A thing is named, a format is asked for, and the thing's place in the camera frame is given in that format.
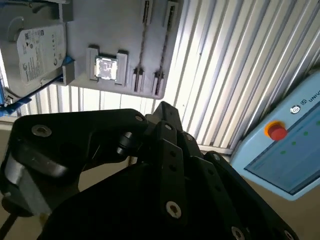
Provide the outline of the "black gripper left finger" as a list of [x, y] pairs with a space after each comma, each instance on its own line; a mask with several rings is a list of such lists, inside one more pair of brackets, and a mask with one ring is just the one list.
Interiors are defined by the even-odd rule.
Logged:
[[34, 214], [50, 216], [62, 203], [133, 166], [155, 135], [173, 141], [171, 105], [155, 121], [133, 109], [25, 116], [9, 139], [9, 180]]

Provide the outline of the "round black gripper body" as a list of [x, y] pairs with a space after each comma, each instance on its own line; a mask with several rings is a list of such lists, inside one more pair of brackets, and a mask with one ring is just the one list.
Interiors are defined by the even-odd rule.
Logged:
[[138, 162], [66, 200], [46, 222], [42, 240], [215, 240], [200, 232], [184, 154], [155, 135]]

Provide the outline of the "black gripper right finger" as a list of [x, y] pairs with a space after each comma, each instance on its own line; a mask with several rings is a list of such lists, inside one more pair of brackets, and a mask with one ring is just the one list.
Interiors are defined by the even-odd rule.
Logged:
[[179, 112], [170, 108], [177, 128], [184, 172], [196, 198], [195, 218], [200, 232], [212, 230], [216, 240], [297, 240], [294, 230], [217, 152], [202, 154], [196, 140], [183, 131]]

